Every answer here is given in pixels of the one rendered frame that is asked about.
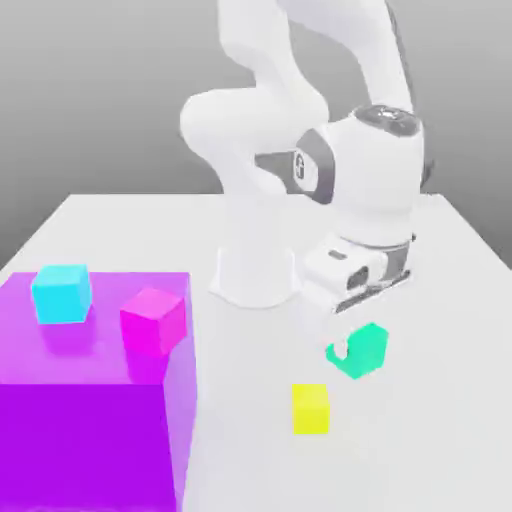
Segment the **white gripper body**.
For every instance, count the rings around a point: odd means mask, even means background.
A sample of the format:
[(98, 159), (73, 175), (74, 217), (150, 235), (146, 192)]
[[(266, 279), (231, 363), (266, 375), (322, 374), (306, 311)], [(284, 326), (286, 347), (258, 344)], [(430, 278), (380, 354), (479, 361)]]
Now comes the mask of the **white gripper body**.
[(378, 309), (384, 299), (411, 279), (412, 271), (405, 270), (399, 277), (386, 284), (372, 285), (337, 304), (330, 316), (331, 333), (349, 333), (379, 317)]

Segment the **small green cube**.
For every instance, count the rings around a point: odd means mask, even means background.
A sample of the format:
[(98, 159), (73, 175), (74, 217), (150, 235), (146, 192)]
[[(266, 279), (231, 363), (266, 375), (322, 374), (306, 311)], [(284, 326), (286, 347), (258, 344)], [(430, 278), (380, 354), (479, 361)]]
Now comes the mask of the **small green cube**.
[(345, 358), (330, 344), (325, 350), (326, 359), (352, 379), (358, 379), (383, 366), (388, 339), (385, 328), (369, 323), (348, 336)]

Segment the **small yellow cube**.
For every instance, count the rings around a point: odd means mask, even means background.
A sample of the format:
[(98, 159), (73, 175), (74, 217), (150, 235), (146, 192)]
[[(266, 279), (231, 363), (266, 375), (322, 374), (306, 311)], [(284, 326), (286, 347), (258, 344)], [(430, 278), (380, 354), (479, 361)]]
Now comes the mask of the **small yellow cube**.
[(292, 385), (293, 432), (296, 435), (327, 434), (330, 402), (325, 384)]

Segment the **small magenta cube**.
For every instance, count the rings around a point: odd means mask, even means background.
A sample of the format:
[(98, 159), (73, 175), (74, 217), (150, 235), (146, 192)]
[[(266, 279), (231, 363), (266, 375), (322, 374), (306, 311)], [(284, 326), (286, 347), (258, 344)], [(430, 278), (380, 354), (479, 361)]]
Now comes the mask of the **small magenta cube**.
[(143, 288), (121, 307), (120, 327), (126, 349), (152, 357), (168, 355), (187, 336), (185, 299)]

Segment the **small cyan cube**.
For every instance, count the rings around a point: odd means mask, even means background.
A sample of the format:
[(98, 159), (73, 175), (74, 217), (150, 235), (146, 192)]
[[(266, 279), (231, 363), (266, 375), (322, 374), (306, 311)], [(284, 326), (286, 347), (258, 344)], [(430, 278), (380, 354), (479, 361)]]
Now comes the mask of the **small cyan cube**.
[(83, 323), (92, 304), (92, 288), (85, 264), (43, 266), (31, 284), (41, 325)]

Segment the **large purple box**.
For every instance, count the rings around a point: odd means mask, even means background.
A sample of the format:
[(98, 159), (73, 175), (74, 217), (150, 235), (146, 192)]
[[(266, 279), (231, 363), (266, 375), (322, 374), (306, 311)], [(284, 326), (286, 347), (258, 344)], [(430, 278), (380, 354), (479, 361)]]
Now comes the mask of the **large purple box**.
[(197, 407), (194, 338), (129, 352), (121, 307), (175, 273), (92, 275), (84, 323), (37, 322), (33, 274), (0, 285), (0, 512), (182, 512)]

